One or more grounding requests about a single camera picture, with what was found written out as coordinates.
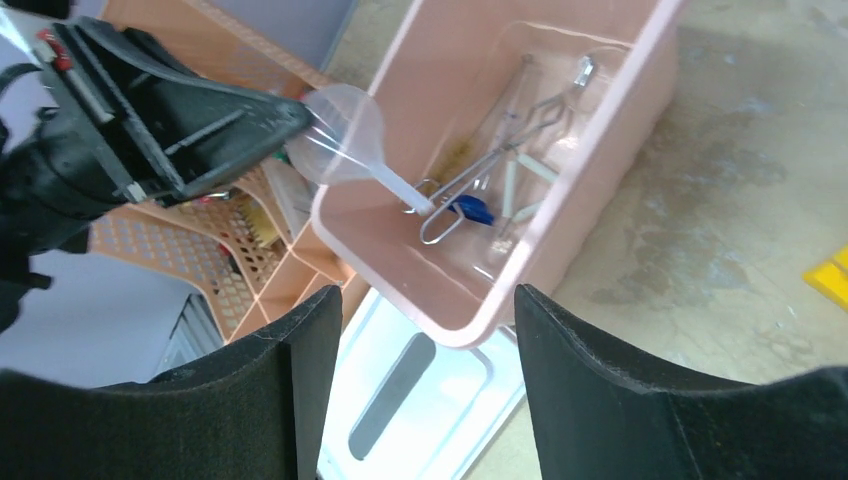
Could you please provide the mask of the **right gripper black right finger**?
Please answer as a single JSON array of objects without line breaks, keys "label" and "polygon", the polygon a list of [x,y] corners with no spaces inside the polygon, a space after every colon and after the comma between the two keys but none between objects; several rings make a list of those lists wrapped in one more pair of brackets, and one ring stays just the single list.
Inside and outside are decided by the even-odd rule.
[{"label": "right gripper black right finger", "polygon": [[733,381],[650,354],[533,286],[515,327],[546,479],[843,479],[847,371]]}]

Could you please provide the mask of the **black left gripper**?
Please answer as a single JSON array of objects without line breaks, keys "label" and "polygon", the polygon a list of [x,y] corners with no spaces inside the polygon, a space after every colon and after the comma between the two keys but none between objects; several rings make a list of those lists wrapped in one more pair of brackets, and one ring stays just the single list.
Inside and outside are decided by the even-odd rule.
[{"label": "black left gripper", "polygon": [[36,36],[57,107],[1,154],[1,327],[50,277],[48,250],[88,250],[90,222],[126,203],[171,206],[235,181],[315,117],[302,102],[205,78],[153,35],[91,17]]}]

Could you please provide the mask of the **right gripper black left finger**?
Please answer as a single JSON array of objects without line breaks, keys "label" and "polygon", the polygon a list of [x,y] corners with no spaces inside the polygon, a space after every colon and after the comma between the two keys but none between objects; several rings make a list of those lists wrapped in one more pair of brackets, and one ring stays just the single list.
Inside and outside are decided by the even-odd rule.
[{"label": "right gripper black left finger", "polygon": [[314,479],[342,326],[326,286],[146,383],[1,374],[5,479]]}]

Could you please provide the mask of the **graduated cylinder with blue base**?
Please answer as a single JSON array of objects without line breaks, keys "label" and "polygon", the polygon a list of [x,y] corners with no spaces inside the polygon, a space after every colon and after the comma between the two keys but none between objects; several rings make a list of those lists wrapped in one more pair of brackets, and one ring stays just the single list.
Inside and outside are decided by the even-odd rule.
[{"label": "graduated cylinder with blue base", "polygon": [[487,226],[495,223],[495,217],[489,211],[487,204],[473,195],[460,195],[448,209],[455,213],[461,212],[465,219],[476,223]]}]

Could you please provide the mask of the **metal crucible tongs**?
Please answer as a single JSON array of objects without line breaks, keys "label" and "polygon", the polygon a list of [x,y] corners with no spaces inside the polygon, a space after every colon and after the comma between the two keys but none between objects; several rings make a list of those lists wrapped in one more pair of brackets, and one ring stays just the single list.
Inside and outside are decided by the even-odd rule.
[{"label": "metal crucible tongs", "polygon": [[[430,200],[437,200],[438,205],[423,221],[419,230],[419,240],[424,245],[439,243],[463,222],[471,220],[463,210],[460,198],[474,187],[479,178],[489,174],[508,152],[517,152],[519,147],[545,129],[558,124],[566,117],[567,112],[573,110],[569,97],[585,90],[598,66],[593,56],[587,54],[578,60],[577,68],[577,73],[567,89],[535,103],[516,127],[504,133],[499,143],[447,182],[438,184],[438,188],[429,196]],[[453,209],[457,218],[441,233],[430,235],[429,228],[443,212],[450,209]]]}]

